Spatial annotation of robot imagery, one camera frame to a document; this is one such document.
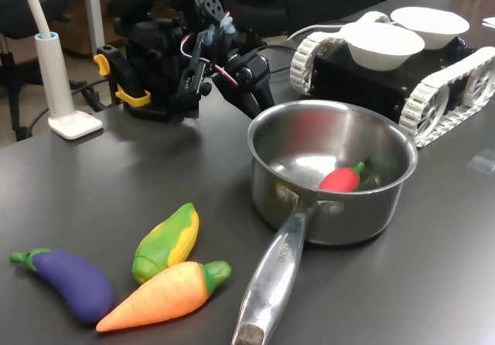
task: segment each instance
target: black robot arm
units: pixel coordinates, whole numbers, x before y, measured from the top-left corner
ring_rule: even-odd
[[[168,121],[173,115],[190,115],[199,108],[201,96],[211,91],[204,78],[214,73],[213,82],[224,98],[249,117],[273,106],[268,61],[257,50],[239,54],[233,19],[219,0],[167,0],[183,13],[183,21],[152,19],[148,12],[154,1],[112,0],[108,14],[114,17],[116,32],[128,39],[126,57],[116,63],[109,49],[98,49],[100,69],[122,89],[119,94],[134,116]],[[191,50],[187,41],[194,38]],[[105,57],[113,59],[105,63]],[[143,86],[144,97],[131,96],[129,82],[121,80],[129,70]]]

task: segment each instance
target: metal pot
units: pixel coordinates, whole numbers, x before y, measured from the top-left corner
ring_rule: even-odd
[[[270,108],[252,121],[247,138],[254,206],[279,229],[247,287],[232,344],[265,345],[287,302],[304,241],[337,246],[377,236],[418,153],[394,122],[332,101]],[[318,189],[334,169],[365,159],[365,190]]]

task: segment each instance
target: white bowl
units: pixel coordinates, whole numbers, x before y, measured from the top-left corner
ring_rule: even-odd
[[[469,29],[469,23],[459,15],[426,7],[397,9],[391,19],[419,34],[427,50],[441,49]]]
[[[355,22],[341,32],[354,61],[371,70],[394,70],[425,47],[416,33],[382,22]]]

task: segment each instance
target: cable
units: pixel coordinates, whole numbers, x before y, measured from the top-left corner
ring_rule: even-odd
[[[38,27],[39,34],[41,34],[41,38],[52,38],[50,28],[48,27],[48,22],[46,22],[45,14],[41,9],[39,0],[28,0],[28,3],[29,7],[31,8],[32,16],[34,17],[34,20],[36,22],[36,26]]]
[[[39,119],[45,115],[48,111],[48,108],[45,108],[43,109],[43,111],[41,113],[39,113],[36,118],[34,118],[32,120],[32,122],[29,124],[29,127],[28,127],[28,131],[26,133],[26,138],[29,138],[29,136],[31,136],[31,131],[32,131],[32,128],[34,127],[34,125],[39,121]]]
[[[284,46],[284,45],[265,45],[258,47],[258,51],[263,51],[266,49],[281,49],[281,50],[289,50],[289,51],[297,51],[294,47]]]
[[[290,65],[288,67],[285,67],[285,68],[280,68],[280,69],[277,69],[277,70],[274,70],[273,72],[270,72],[270,74],[275,74],[275,73],[279,73],[279,72],[283,72],[284,70],[287,70],[287,69],[290,69]]]
[[[106,82],[107,78],[101,78],[100,80],[94,80],[93,82],[90,82],[89,84],[85,84],[84,86],[81,86],[77,88],[76,90],[72,91],[72,96],[79,94],[81,91],[87,90],[90,87],[93,87],[97,84],[102,84],[103,82]]]
[[[184,51],[184,45],[186,44],[187,40],[193,35],[193,33],[189,33],[188,35],[186,35],[182,41],[180,41],[180,52],[182,55],[184,56],[187,56],[189,57],[190,59],[192,58],[192,56],[190,56],[188,53],[186,53]],[[204,57],[200,57],[200,60],[203,61],[204,63],[208,63],[208,64],[211,64],[211,62],[208,60],[208,59],[205,59]],[[232,82],[235,86],[238,86],[239,84],[237,83],[237,81],[229,74],[227,73],[225,70],[223,70],[221,67],[219,67],[218,65],[215,65],[215,70],[220,73],[220,74],[223,74],[230,82]]]
[[[81,86],[79,88],[77,88],[76,90],[72,91],[72,96],[76,95],[76,94],[79,94],[81,91],[84,91],[84,90],[87,90],[88,88],[90,87],[93,87],[97,84],[102,84],[103,82],[106,82],[107,81],[107,78],[103,78],[101,80],[95,80],[89,84],[85,84],[84,86]],[[28,131],[26,133],[26,138],[29,138],[29,136],[31,136],[31,132],[32,132],[32,128],[34,127],[34,125],[39,121],[39,119],[45,115],[46,113],[48,112],[48,108],[45,108],[43,109],[43,111],[41,111],[32,121],[31,123],[29,124],[28,126]]]
[[[344,23],[345,24],[339,24],[339,25],[334,25],[334,26],[328,26],[328,25],[306,26],[305,28],[302,28],[302,29],[298,30],[297,32],[291,34],[290,37],[287,38],[287,40],[289,41],[290,39],[293,39],[294,37],[296,37],[296,36],[298,36],[300,34],[303,34],[305,32],[308,32],[311,29],[340,29],[340,28],[342,28],[343,26],[345,26],[349,22],[344,22]]]

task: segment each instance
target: toy eggplant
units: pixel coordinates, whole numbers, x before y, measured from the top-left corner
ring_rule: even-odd
[[[94,265],[65,251],[34,248],[12,252],[10,262],[23,263],[47,280],[83,324],[98,323],[114,305],[110,282]]]
[[[161,271],[187,259],[193,249],[200,219],[194,206],[187,203],[157,225],[143,238],[136,250],[132,276],[142,284]]]

